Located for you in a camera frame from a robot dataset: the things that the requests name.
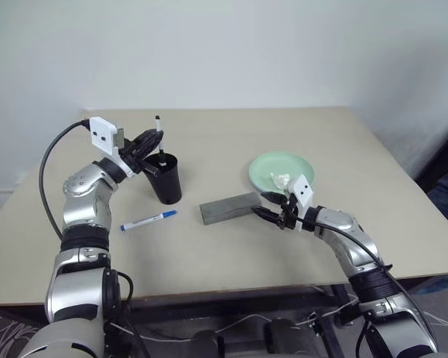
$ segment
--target cable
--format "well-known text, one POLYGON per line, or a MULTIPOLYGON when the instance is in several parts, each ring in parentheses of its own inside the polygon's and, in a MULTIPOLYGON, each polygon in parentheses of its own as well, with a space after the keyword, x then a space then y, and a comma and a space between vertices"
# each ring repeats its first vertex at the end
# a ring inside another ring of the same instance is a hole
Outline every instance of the cable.
POLYGON ((330 295, 327 293, 324 289, 321 289, 319 286, 311 286, 313 289, 317 290, 318 292, 322 292, 324 295, 330 295))
POLYGON ((437 317, 436 315, 432 315, 430 312, 425 311, 424 312, 428 317, 433 318, 434 320, 436 320, 437 322, 439 322, 440 324, 442 324, 443 326, 447 326, 448 327, 448 321, 445 321, 444 319, 437 317))
POLYGON ((390 278, 390 280, 395 284, 395 286, 397 286, 399 288, 399 290, 405 295, 405 297, 411 302, 413 307, 416 309, 416 311, 418 312, 418 314, 422 318, 423 323, 425 324, 425 327, 428 330, 430 336, 432 337, 435 345, 438 347, 437 340, 436 340, 436 335, 435 335, 435 332, 433 330, 433 327, 431 326, 431 324, 428 322, 428 319, 423 314, 423 311, 421 310, 420 305, 406 291, 406 289, 400 284, 400 282, 398 282, 396 280, 396 278, 393 277, 393 275, 390 272, 388 272, 388 270, 385 267, 384 263, 377 256, 375 256, 375 254, 372 251, 370 251, 365 245, 363 245, 361 242, 359 242, 355 237, 353 237, 352 235, 346 233, 345 231, 337 229, 336 227, 333 227, 333 226, 327 225, 327 224, 323 224, 323 223, 313 222, 312 220, 302 219, 302 218, 300 218, 300 217, 298 217, 298 216, 296 216, 296 215, 294 215, 292 213, 289 213, 289 215, 293 219, 295 219, 295 220, 297 220, 299 222, 302 222, 304 224, 310 224, 310 225, 313 225, 313 226, 322 227, 322 228, 334 231, 335 233, 339 233, 340 235, 345 236, 347 239, 349 239, 350 241, 355 243, 363 251, 365 251, 368 254, 368 256, 370 256, 372 258, 372 260, 375 261, 376 265, 378 265, 381 269, 383 269, 385 271, 385 273, 387 274, 388 278, 390 278))
MULTIPOLYGON (((341 310, 343 310, 345 307, 347 307, 347 306, 351 306, 351 305, 353 305, 354 303, 356 303, 357 301, 358 301, 358 298, 355 298, 354 300, 352 300, 352 301, 350 301, 350 302, 347 302, 346 304, 344 304, 344 305, 338 307, 336 310, 333 310, 333 311, 330 311, 330 312, 327 312, 327 313, 322 314, 320 317, 327 317, 328 315, 334 315, 335 313, 339 313, 339 312, 340 312, 341 310)), ((296 323, 296 326, 300 326, 300 325, 302 325, 302 324, 311 323, 311 322, 316 321, 316 320, 317 320, 317 317, 316 317, 316 318, 312 318, 312 319, 307 319, 306 321, 296 323)))
POLYGON ((13 346, 13 344, 18 339, 30 340, 25 334, 35 333, 36 329, 31 326, 25 326, 24 324, 18 324, 17 322, 12 322, 7 326, 7 332, 5 332, 0 339, 0 358, 5 358, 8 355, 8 351, 13 346), (11 333, 8 333, 9 329, 15 325, 15 328, 11 333))
POLYGON ((360 335, 358 336, 358 339, 357 339, 357 345, 355 346, 355 358, 360 358, 361 342, 364 340, 365 333, 368 330, 369 324, 370 324, 370 322, 365 320, 364 326, 361 328, 360 335))
POLYGON ((171 336, 171 335, 169 335, 169 334, 162 333, 162 332, 160 332, 159 330, 155 330, 155 329, 150 328, 150 327, 147 327, 147 326, 146 326, 146 329, 147 329, 150 333, 154 334, 155 336, 162 337, 162 338, 164 338, 164 339, 173 339, 173 340, 176 340, 176 341, 183 341, 183 340, 186 339, 186 338, 182 338, 182 337, 171 336))
POLYGON ((306 351, 305 349, 299 349, 297 352, 293 352, 293 354, 302 354, 302 353, 307 354, 309 356, 312 355, 311 352, 306 351))
POLYGON ((136 327, 129 321, 128 317, 124 316, 123 320, 125 321, 125 323, 128 325, 129 329, 131 330, 133 336, 134 336, 134 340, 136 341, 138 347, 141 350, 141 353, 143 354, 143 356, 145 358, 151 358, 151 356, 149 355, 148 349, 146 348, 146 346, 144 345, 143 340, 141 339, 141 335, 140 333, 137 331, 136 327))
POLYGON ((256 315, 256 314, 254 314, 254 315, 248 315, 248 316, 246 316, 246 317, 240 319, 239 321, 236 321, 236 322, 230 324, 229 326, 225 326, 224 328, 221 328, 221 329, 219 329, 219 330, 216 330, 216 333, 221 333, 221 332, 223 332, 223 331, 225 331, 225 330, 228 330, 229 328, 235 326, 236 324, 239 324, 239 323, 241 323, 241 322, 244 322, 244 321, 248 320, 248 319, 251 318, 251 317, 259 317, 259 318, 262 318, 263 320, 265 320, 265 321, 267 321, 267 322, 272 322, 272 319, 267 318, 267 317, 265 317, 265 316, 263 316, 263 315, 256 315))
POLYGON ((131 277, 129 277, 127 274, 119 271, 116 271, 116 273, 118 274, 118 276, 121 276, 128 281, 129 286, 128 297, 126 298, 125 306, 123 307, 123 310, 125 310, 126 307, 130 307, 131 299, 133 298, 134 284, 131 277))
MULTIPOLYGON (((118 325, 116 323, 111 323, 111 326, 113 326, 113 327, 115 327, 115 328, 117 328, 117 329, 119 329, 119 330, 121 330, 121 331, 123 331, 123 332, 125 332, 127 334, 130 334, 132 336, 134 335, 134 333, 132 333, 130 330, 127 330, 126 328, 123 328, 123 327, 121 327, 120 325, 118 325)), ((140 335, 140 337, 142 339, 147 340, 147 341, 162 342, 162 343, 184 343, 184 342, 190 342, 191 341, 191 338, 176 340, 176 339, 156 339, 156 338, 152 338, 152 337, 148 337, 148 336, 141 336, 141 335, 140 335)))
POLYGON ((40 191, 40 197, 42 198, 43 207, 45 208, 45 213, 46 213, 46 216, 48 216, 48 220, 50 221, 50 224, 52 224, 53 230, 58 235, 58 238, 60 240, 62 238, 61 231, 58 228, 58 225, 57 225, 55 219, 53 218, 53 214, 52 214, 52 212, 50 210, 50 207, 48 206, 48 201, 46 200, 46 194, 45 194, 45 190, 43 188, 43 173, 45 171, 46 161, 47 161, 50 153, 52 152, 52 149, 54 148, 54 146, 68 132, 70 132, 73 128, 79 127, 80 125, 83 125, 84 127, 89 128, 90 120, 89 119, 84 119, 83 121, 75 122, 72 125, 70 125, 69 127, 65 128, 65 130, 62 131, 60 134, 58 134, 56 136, 56 138, 53 139, 53 141, 50 143, 50 145, 46 149, 45 154, 43 155, 42 162, 40 164, 40 170, 38 171, 38 189, 40 191))

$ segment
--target black cable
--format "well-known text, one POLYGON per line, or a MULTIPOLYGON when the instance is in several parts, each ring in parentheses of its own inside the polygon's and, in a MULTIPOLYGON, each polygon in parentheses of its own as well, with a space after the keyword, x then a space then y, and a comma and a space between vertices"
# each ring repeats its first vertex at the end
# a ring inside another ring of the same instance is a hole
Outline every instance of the black cable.
POLYGON ((40 170, 38 171, 38 188, 40 190, 40 197, 42 198, 43 207, 45 208, 46 216, 48 216, 48 220, 50 221, 50 224, 52 224, 53 230, 58 235, 58 238, 61 240, 62 235, 61 231, 58 228, 58 225, 53 218, 52 212, 50 210, 50 207, 48 206, 48 201, 46 200, 45 190, 43 188, 43 172, 45 171, 45 165, 46 161, 52 152, 53 147, 60 141, 61 138, 63 138, 68 132, 70 132, 73 128, 79 127, 80 125, 83 125, 84 127, 90 129, 90 120, 84 119, 83 121, 73 123, 69 127, 65 128, 63 132, 58 134, 55 139, 53 139, 53 142, 50 143, 48 148, 46 149, 45 154, 43 155, 42 163, 40 164, 40 170))
POLYGON ((365 320, 364 326, 361 328, 360 335, 358 336, 358 339, 357 339, 357 345, 355 346, 355 358, 360 358, 360 346, 361 346, 362 341, 364 340, 365 333, 368 330, 369 324, 370 324, 370 322, 365 320))
POLYGON ((146 346, 144 344, 144 341, 141 338, 141 335, 137 331, 136 327, 129 321, 129 319, 128 319, 128 317, 126 315, 124 315, 122 319, 128 325, 128 327, 131 330, 131 332, 133 332, 134 340, 136 341, 138 347, 140 348, 141 353, 143 353, 143 356, 145 358, 151 358, 151 356, 149 355, 148 349, 146 348, 146 346))
POLYGON ((431 326, 431 324, 429 323, 428 319, 426 318, 425 314, 423 313, 422 309, 420 308, 420 305, 415 301, 415 299, 407 292, 407 290, 400 284, 400 282, 398 282, 396 280, 395 277, 393 277, 393 275, 388 272, 387 268, 385 267, 385 265, 383 264, 383 262, 377 257, 375 256, 375 254, 373 254, 372 251, 370 251, 365 245, 363 245, 361 242, 359 242, 355 237, 353 237, 352 235, 350 235, 349 233, 346 233, 345 231, 342 231, 340 229, 337 229, 336 227, 327 225, 327 224, 323 224, 323 223, 319 223, 319 222, 313 222, 312 220, 307 220, 307 219, 301 219, 298 216, 295 216, 292 213, 289 213, 290 217, 292 217, 293 219, 302 222, 304 224, 310 224, 313 226, 317 226, 317 227, 323 227, 325 229, 329 229, 334 231, 335 233, 339 233, 342 236, 345 236, 347 239, 349 239, 350 241, 354 242, 356 245, 358 245, 362 250, 364 250, 368 256, 370 256, 372 258, 373 261, 375 261, 375 263, 385 271, 385 273, 387 274, 388 278, 390 278, 390 280, 399 288, 399 290, 405 295, 405 297, 411 302, 411 304, 413 305, 413 307, 415 307, 415 309, 418 311, 418 314, 420 315, 420 317, 423 320, 423 323, 426 326, 426 329, 428 330, 430 336, 433 338, 433 341, 435 343, 435 346, 438 349, 438 343, 436 341, 436 335, 435 332, 433 330, 433 327, 431 326))
POLYGON ((126 307, 130 307, 131 299, 133 298, 134 284, 133 284, 133 280, 131 279, 131 277, 129 277, 127 274, 124 274, 119 271, 116 271, 116 273, 118 274, 118 276, 121 276, 125 280, 128 281, 129 292, 128 292, 128 297, 126 298, 125 306, 123 307, 123 310, 124 310, 126 307))

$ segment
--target green plate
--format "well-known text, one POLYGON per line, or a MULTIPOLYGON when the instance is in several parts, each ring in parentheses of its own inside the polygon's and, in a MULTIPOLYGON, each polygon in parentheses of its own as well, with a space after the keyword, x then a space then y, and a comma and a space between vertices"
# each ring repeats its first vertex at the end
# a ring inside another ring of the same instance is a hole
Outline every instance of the green plate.
POLYGON ((277 189, 270 173, 289 174, 291 180, 304 174, 310 184, 315 178, 314 168, 307 160, 283 151, 271 151, 255 158, 249 166, 249 179, 260 192, 284 194, 284 190, 277 189))

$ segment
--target white wall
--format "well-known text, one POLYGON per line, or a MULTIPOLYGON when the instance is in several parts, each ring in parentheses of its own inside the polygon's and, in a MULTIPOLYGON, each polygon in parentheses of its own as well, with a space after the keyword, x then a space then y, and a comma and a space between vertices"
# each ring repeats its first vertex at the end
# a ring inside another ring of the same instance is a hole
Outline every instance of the white wall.
POLYGON ((415 175, 448 134, 448 0, 0 0, 0 189, 82 108, 331 105, 415 175))

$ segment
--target gray block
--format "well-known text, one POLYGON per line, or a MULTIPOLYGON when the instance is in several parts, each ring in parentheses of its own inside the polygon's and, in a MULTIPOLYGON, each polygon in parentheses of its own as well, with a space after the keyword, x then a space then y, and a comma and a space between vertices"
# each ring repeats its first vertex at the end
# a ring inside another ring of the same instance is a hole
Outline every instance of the gray block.
POLYGON ((261 205, 261 199, 255 192, 233 196, 231 198, 201 204, 202 221, 209 225, 252 214, 252 207, 261 205))

